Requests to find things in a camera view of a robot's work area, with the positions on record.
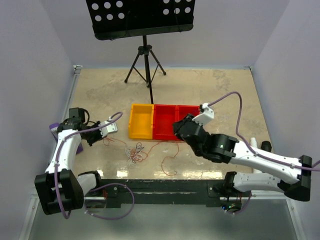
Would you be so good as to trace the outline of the red plastic bin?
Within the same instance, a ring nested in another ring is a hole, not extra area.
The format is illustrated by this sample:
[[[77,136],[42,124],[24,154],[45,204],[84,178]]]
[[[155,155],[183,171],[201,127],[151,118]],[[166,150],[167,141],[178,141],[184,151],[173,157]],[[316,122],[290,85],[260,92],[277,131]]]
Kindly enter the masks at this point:
[[[198,105],[177,105],[176,121],[181,121],[188,114],[195,117],[199,114],[199,112],[200,107]]]
[[[173,123],[176,121],[177,106],[170,104],[155,104],[153,112],[154,140],[177,141]]]

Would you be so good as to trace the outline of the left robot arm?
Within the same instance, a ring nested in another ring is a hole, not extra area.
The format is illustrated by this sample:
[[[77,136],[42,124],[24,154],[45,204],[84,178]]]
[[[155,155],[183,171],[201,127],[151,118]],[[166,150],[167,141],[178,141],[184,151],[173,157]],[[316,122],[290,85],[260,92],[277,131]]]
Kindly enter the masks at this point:
[[[67,219],[72,210],[81,209],[87,193],[99,196],[104,184],[96,170],[75,176],[73,167],[81,141],[89,146],[107,136],[106,121],[90,121],[84,108],[69,109],[68,118],[57,126],[57,145],[43,174],[37,175],[34,185],[42,210],[46,215],[62,213]]]

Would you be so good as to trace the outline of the yellow plastic bin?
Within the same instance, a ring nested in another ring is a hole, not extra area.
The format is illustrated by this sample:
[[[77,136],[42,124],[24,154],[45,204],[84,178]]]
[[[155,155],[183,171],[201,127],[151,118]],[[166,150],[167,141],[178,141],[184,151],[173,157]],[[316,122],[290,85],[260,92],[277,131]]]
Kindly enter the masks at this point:
[[[130,117],[128,123],[128,136],[130,139],[136,140],[152,140],[153,139],[153,104],[131,105]]]

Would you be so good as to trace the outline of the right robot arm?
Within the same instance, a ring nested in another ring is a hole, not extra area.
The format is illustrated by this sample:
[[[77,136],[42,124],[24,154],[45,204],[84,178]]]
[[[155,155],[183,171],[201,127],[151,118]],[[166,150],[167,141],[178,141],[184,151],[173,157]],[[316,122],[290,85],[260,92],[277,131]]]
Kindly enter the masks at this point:
[[[228,173],[222,185],[227,196],[258,190],[283,193],[300,202],[311,199],[311,157],[277,155],[251,147],[229,135],[210,134],[193,120],[191,114],[172,126],[174,135],[187,143],[197,157],[213,163],[242,165],[260,171],[256,174]]]

